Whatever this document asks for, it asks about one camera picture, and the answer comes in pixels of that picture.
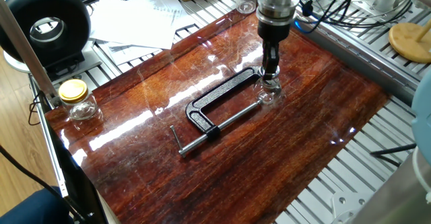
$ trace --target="glass jar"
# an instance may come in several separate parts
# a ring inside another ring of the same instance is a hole
[[[69,112],[70,119],[85,120],[93,116],[97,110],[96,99],[81,79],[70,79],[59,88],[63,105]]]

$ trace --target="glossy wooden surface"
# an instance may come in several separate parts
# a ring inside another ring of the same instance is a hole
[[[183,159],[169,126],[183,143],[196,139],[186,105],[261,64],[257,22],[233,11],[98,88],[103,119],[78,124],[61,108],[46,114],[121,222],[270,223],[387,101],[292,30],[280,44],[282,101]],[[254,101],[250,86],[207,115],[219,124]]]

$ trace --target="wooden floor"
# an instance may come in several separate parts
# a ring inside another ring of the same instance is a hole
[[[42,129],[28,124],[33,100],[28,76],[6,64],[1,48],[0,53],[0,145],[32,173],[56,185]],[[33,114],[32,122],[38,121]],[[40,189],[0,155],[0,216]]]

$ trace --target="paper stack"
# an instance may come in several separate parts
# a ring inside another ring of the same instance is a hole
[[[171,49],[175,32],[193,26],[178,0],[99,0],[90,38],[116,65]]]

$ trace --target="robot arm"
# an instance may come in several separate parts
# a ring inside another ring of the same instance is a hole
[[[278,44],[289,35],[299,0],[257,0],[258,34],[263,39],[262,75],[271,80],[279,73]]]

